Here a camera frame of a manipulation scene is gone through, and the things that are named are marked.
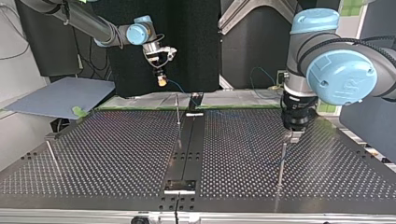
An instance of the black cable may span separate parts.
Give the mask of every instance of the black cable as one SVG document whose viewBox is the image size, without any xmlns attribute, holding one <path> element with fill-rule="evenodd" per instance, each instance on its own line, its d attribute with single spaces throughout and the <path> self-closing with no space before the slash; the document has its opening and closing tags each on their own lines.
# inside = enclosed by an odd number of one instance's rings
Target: black cable
<svg viewBox="0 0 396 224">
<path fill-rule="evenodd" d="M 0 60 L 3 61 L 3 60 L 18 58 L 18 57 L 22 56 L 23 54 L 25 54 L 27 52 L 27 50 L 29 49 L 29 47 L 30 47 L 30 44 L 27 44 L 26 49 L 23 52 L 13 55 L 13 56 L 6 57 L 6 58 L 0 58 Z"/>
<path fill-rule="evenodd" d="M 381 49 L 380 47 L 367 43 L 363 40 L 359 40 L 359 39 L 355 39 L 355 38 L 337 38 L 337 39 L 330 39 L 330 40 L 326 40 L 323 41 L 319 44 L 316 44 L 314 47 L 310 48 L 309 50 L 307 50 L 303 56 L 301 56 L 301 58 L 298 60 L 297 62 L 297 71 L 300 73 L 300 75 L 303 76 L 303 71 L 301 68 L 302 62 L 303 60 L 313 51 L 320 49 L 324 46 L 327 46 L 329 44 L 333 44 L 333 43 L 354 43 L 354 44 L 359 44 L 359 45 L 363 45 L 369 49 L 373 49 L 375 51 L 377 51 L 378 53 L 380 53 L 382 56 L 384 56 L 386 59 L 388 59 L 390 61 L 390 63 L 393 64 L 393 66 L 396 68 L 396 60 L 390 55 L 388 54 L 386 51 L 384 51 L 383 49 Z"/>
<path fill-rule="evenodd" d="M 74 27 L 72 27 L 72 30 L 73 30 L 73 36 L 75 38 L 76 48 L 77 48 L 77 53 L 79 55 L 79 58 L 81 59 L 81 61 L 83 63 L 88 65 L 91 68 L 91 70 L 92 70 L 92 74 L 91 74 L 90 78 L 93 78 L 95 75 L 97 75 L 102 80 L 105 80 L 106 77 L 102 77 L 101 75 L 99 75 L 99 73 L 96 71 L 95 66 L 93 65 L 93 63 L 91 63 L 89 60 L 85 59 L 84 56 L 81 54 L 81 50 L 79 48 L 79 43 L 78 43 L 78 39 L 77 39 L 76 29 Z M 91 47 L 92 47 L 92 45 L 90 44 L 90 52 L 89 52 L 90 56 L 92 54 Z M 84 70 L 85 70 L 85 67 L 79 73 L 77 73 L 77 75 L 80 75 L 81 73 L 83 73 Z"/>
<path fill-rule="evenodd" d="M 379 35 L 372 36 L 362 39 L 362 41 L 374 41 L 374 40 L 394 40 L 396 39 L 396 35 Z"/>
<path fill-rule="evenodd" d="M 16 11 L 14 8 L 10 7 L 9 5 L 2 5 L 1 7 L 5 7 L 6 9 L 10 10 L 12 13 L 14 13 L 14 15 L 15 15 L 17 18 L 19 18 L 19 15 L 18 15 L 17 11 Z M 4 58 L 0 58 L 0 61 L 18 58 L 18 57 L 22 56 L 23 54 L 25 54 L 25 53 L 27 52 L 27 50 L 30 48 L 30 44 L 29 44 L 29 42 L 26 40 L 26 35 L 25 35 L 25 33 L 24 33 L 23 31 L 20 32 L 20 31 L 17 29 L 17 27 L 14 25 L 14 23 L 12 22 L 12 20 L 9 18 L 9 16 L 6 14 L 6 12 L 4 12 L 2 8 L 0 8 L 0 9 L 1 9 L 1 12 L 3 13 L 3 15 L 4 15 L 4 16 L 6 17 L 6 19 L 8 20 L 8 22 L 9 22 L 9 23 L 11 24 L 11 26 L 14 28 L 14 30 L 15 30 L 15 31 L 18 33 L 18 35 L 20 35 L 20 36 L 26 41 L 26 43 L 27 43 L 26 49 L 24 49 L 21 53 L 18 53 L 18 54 L 12 55 L 12 56 L 8 56 L 8 57 L 4 57 Z"/>
<path fill-rule="evenodd" d="M 98 70 L 98 71 L 103 71 L 103 70 L 107 69 L 107 66 L 108 66 L 107 50 L 105 51 L 105 55 L 106 55 L 106 56 L 105 56 L 105 60 L 106 60 L 105 66 L 104 66 L 103 68 L 97 67 L 97 66 L 93 63 L 93 61 L 92 61 L 92 42 L 93 42 L 92 40 L 93 40 L 93 38 L 90 37 L 90 51 L 89 51 L 88 59 L 90 60 L 90 63 L 92 64 L 92 66 L 93 66 L 96 70 Z"/>
</svg>

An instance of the green tape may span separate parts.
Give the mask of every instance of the green tape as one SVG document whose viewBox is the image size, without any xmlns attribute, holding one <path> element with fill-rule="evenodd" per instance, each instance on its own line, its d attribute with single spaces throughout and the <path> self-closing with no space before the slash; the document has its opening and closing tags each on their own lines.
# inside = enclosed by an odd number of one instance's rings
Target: green tape
<svg viewBox="0 0 396 224">
<path fill-rule="evenodd" d="M 79 106 L 73 107 L 73 114 L 75 114 L 79 118 L 85 118 L 88 116 L 88 113 L 81 109 L 81 107 Z"/>
<path fill-rule="evenodd" d="M 359 16 L 361 14 L 361 7 L 363 0 L 344 0 L 343 8 L 341 9 L 341 16 Z"/>
</svg>

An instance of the yellow component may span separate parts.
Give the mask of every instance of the yellow component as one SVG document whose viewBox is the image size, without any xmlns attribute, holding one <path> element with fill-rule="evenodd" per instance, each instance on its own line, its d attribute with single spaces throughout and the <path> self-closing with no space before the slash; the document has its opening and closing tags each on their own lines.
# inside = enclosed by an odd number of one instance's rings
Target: yellow component
<svg viewBox="0 0 396 224">
<path fill-rule="evenodd" d="M 164 86 L 166 86 L 166 84 L 168 84 L 168 82 L 166 81 L 166 79 L 164 79 L 164 78 L 158 79 L 158 85 L 159 85 L 160 87 L 164 87 Z"/>
<path fill-rule="evenodd" d="M 280 88 L 278 86 L 272 86 L 272 87 L 268 88 L 268 90 L 270 90 L 270 91 L 277 91 L 277 90 L 280 90 L 280 89 L 282 89 L 282 88 Z"/>
</svg>

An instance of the green strip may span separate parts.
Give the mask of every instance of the green strip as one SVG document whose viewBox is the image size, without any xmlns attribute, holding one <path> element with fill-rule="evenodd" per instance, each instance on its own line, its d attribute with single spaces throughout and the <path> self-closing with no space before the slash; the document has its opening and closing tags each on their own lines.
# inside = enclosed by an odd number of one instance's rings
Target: green strip
<svg viewBox="0 0 396 224">
<path fill-rule="evenodd" d="M 269 109 L 280 108 L 280 105 L 200 105 L 197 109 Z"/>
<path fill-rule="evenodd" d="M 179 110 L 186 110 L 186 106 L 179 107 Z M 149 107 L 149 106 L 102 106 L 97 110 L 177 110 L 174 106 Z"/>
<path fill-rule="evenodd" d="M 363 0 L 344 0 L 343 8 L 341 9 L 341 16 L 359 16 L 361 14 L 361 7 Z"/>
</svg>

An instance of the cable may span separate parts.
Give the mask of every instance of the cable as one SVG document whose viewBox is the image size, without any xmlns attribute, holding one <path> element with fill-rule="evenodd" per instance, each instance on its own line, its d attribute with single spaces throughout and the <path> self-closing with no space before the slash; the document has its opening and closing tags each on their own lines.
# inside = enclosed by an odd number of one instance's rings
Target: cable
<svg viewBox="0 0 396 224">
<path fill-rule="evenodd" d="M 27 44 L 26 49 L 23 52 L 13 55 L 13 56 L 6 57 L 6 58 L 0 58 L 0 61 L 18 58 L 18 57 L 22 56 L 23 54 L 25 54 L 29 48 L 30 48 L 30 44 Z"/>
<path fill-rule="evenodd" d="M 24 32 L 20 32 L 18 30 L 18 28 L 15 26 L 15 24 L 12 22 L 12 20 L 9 18 L 9 16 L 6 14 L 6 12 L 3 10 L 3 7 L 6 9 L 9 9 L 18 19 L 20 18 L 20 16 L 18 15 L 17 11 L 13 8 L 10 7 L 9 5 L 6 5 L 4 3 L 0 4 L 0 9 L 2 11 L 3 16 L 6 18 L 6 20 L 11 24 L 12 28 L 17 32 L 17 34 L 24 40 L 26 41 L 27 45 L 26 48 L 21 52 L 18 53 L 16 55 L 12 55 L 12 56 L 8 56 L 8 57 L 4 57 L 4 58 L 0 58 L 0 61 L 3 60 L 9 60 L 9 59 L 14 59 L 14 58 L 18 58 L 20 56 L 22 56 L 23 54 L 25 54 L 27 52 L 27 50 L 30 48 L 30 44 L 29 42 L 27 42 L 26 40 L 26 36 L 24 34 Z"/>
<path fill-rule="evenodd" d="M 105 66 L 104 66 L 103 68 L 98 68 L 98 67 L 93 63 L 93 61 L 92 61 L 92 40 L 93 40 L 93 37 L 90 37 L 90 50 L 89 50 L 88 59 L 89 59 L 91 65 L 92 65 L 96 70 L 98 70 L 98 71 L 103 71 L 103 70 L 107 69 L 107 66 L 108 66 L 107 50 L 105 51 L 105 55 L 106 55 L 106 56 L 105 56 L 105 60 L 106 60 Z"/>
<path fill-rule="evenodd" d="M 76 42 L 76 48 L 77 48 L 77 53 L 79 55 L 79 58 L 81 59 L 82 62 L 84 62 L 86 65 L 88 65 L 91 70 L 92 70 L 92 74 L 90 76 L 90 78 L 93 78 L 95 75 L 97 75 L 99 78 L 101 78 L 102 80 L 105 80 L 106 78 L 106 74 L 105 77 L 102 77 L 97 71 L 96 71 L 96 67 L 94 66 L 94 64 L 92 62 L 90 62 L 90 60 L 87 60 L 86 58 L 84 58 L 84 56 L 81 54 L 81 50 L 79 48 L 79 43 L 78 43 L 78 39 L 77 39 L 77 33 L 76 33 L 76 29 L 74 27 L 72 27 L 72 31 L 73 31 L 73 36 L 75 38 L 75 42 Z M 89 52 L 89 56 L 91 58 L 92 55 L 92 38 L 90 37 L 90 52 Z M 83 73 L 85 70 L 85 67 L 76 75 L 80 75 L 81 73 Z"/>
<path fill-rule="evenodd" d="M 6 4 L 0 5 L 0 9 L 1 9 L 1 11 L 2 11 L 3 16 L 8 20 L 9 24 L 12 26 L 12 28 L 15 30 L 15 32 L 17 32 L 18 35 L 20 35 L 20 37 L 21 37 L 22 39 L 26 40 L 26 35 L 25 35 L 25 33 L 24 33 L 23 31 L 21 32 L 21 31 L 15 26 L 15 24 L 11 21 L 11 19 L 9 18 L 9 16 L 8 16 L 8 15 L 6 14 L 6 12 L 3 10 L 3 7 L 4 7 L 5 9 L 10 10 L 10 11 L 15 15 L 15 17 L 18 18 L 18 20 L 21 19 L 21 18 L 20 18 L 20 15 L 18 15 L 17 11 L 16 11 L 13 7 L 10 7 L 10 6 L 6 5 Z"/>
<path fill-rule="evenodd" d="M 378 35 L 362 39 L 362 41 L 374 41 L 374 40 L 394 40 L 396 35 Z"/>
<path fill-rule="evenodd" d="M 363 45 L 363 46 L 365 46 L 365 47 L 367 47 L 369 49 L 373 49 L 373 50 L 377 51 L 382 56 L 384 56 L 386 59 L 388 59 L 392 63 L 392 65 L 396 68 L 396 60 L 390 54 L 388 54 L 386 51 L 384 51 L 383 49 L 379 48 L 378 46 L 372 45 L 372 44 L 367 43 L 367 42 L 365 42 L 363 40 L 359 40 L 359 39 L 355 39 L 355 38 L 337 38 L 337 39 L 330 39 L 330 40 L 323 41 L 323 42 L 321 42 L 319 44 L 316 44 L 314 47 L 310 48 L 309 50 L 307 50 L 297 62 L 297 71 L 300 73 L 300 75 L 302 75 L 302 76 L 304 75 L 304 73 L 302 71 L 302 68 L 301 68 L 302 62 L 313 51 L 315 51 L 317 49 L 320 49 L 320 48 L 322 48 L 324 46 L 327 46 L 329 44 L 333 44 L 333 43 L 347 43 L 347 42 Z"/>
<path fill-rule="evenodd" d="M 267 75 L 269 78 L 271 78 L 271 80 L 272 80 L 274 86 L 276 86 L 276 83 L 275 83 L 274 79 L 273 79 L 263 68 L 261 68 L 261 67 L 254 67 L 254 68 L 251 69 L 251 71 L 250 71 L 250 84 L 251 84 L 252 89 L 253 89 L 254 92 L 256 93 L 256 95 L 259 96 L 260 98 L 262 98 L 263 100 L 277 99 L 277 97 L 264 97 L 264 96 L 260 95 L 260 94 L 257 92 L 256 88 L 254 87 L 254 81 L 253 81 L 253 72 L 254 72 L 254 70 L 256 70 L 256 69 L 262 70 L 262 71 L 264 72 L 265 75 Z"/>
</svg>

